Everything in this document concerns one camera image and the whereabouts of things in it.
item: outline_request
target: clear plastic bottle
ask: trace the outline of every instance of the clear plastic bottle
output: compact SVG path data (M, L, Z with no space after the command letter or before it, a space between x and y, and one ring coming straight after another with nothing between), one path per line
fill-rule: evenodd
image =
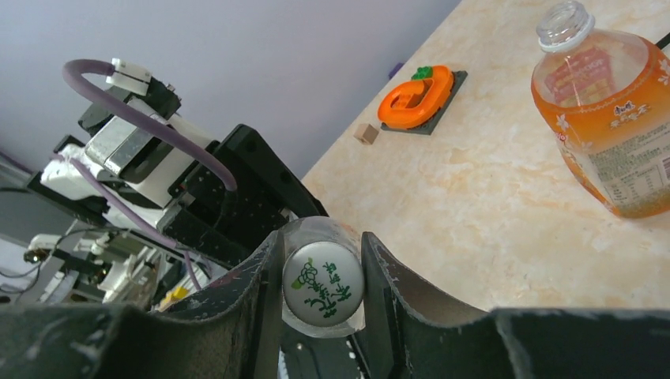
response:
M670 62L650 41L594 28L579 2L537 26L537 109L574 177L611 212L670 209Z
M360 235L329 217L298 219L280 229L286 263L282 319L315 338L336 338L365 326Z

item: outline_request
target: cable connector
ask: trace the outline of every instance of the cable connector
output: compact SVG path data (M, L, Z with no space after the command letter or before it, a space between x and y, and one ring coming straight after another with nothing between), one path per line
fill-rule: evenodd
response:
M111 64L114 73L105 80L108 84L146 96L151 81L151 73L146 68L119 58L113 58Z

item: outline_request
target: small wooden block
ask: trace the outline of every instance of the small wooden block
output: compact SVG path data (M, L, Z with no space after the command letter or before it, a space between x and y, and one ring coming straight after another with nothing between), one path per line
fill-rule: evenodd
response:
M374 126L370 124L360 124L354 133L354 138L360 141L361 144L372 144L379 134Z

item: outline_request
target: orange bottle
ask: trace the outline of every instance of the orange bottle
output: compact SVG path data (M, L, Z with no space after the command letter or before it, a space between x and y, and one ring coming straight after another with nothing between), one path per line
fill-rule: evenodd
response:
M574 177L610 211L670 209L670 60L639 36L595 29L579 2L537 26L537 109Z

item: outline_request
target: marble tabletop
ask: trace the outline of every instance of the marble tabletop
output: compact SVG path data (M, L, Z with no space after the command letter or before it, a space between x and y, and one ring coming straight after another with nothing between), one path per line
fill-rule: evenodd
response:
M535 27L556 0L463 2L304 178L329 214L373 231L447 293L497 306L670 307L670 213L610 214L577 184L530 93ZM597 28L656 42L670 2L585 0ZM429 137L380 132L383 96L420 66L469 76Z

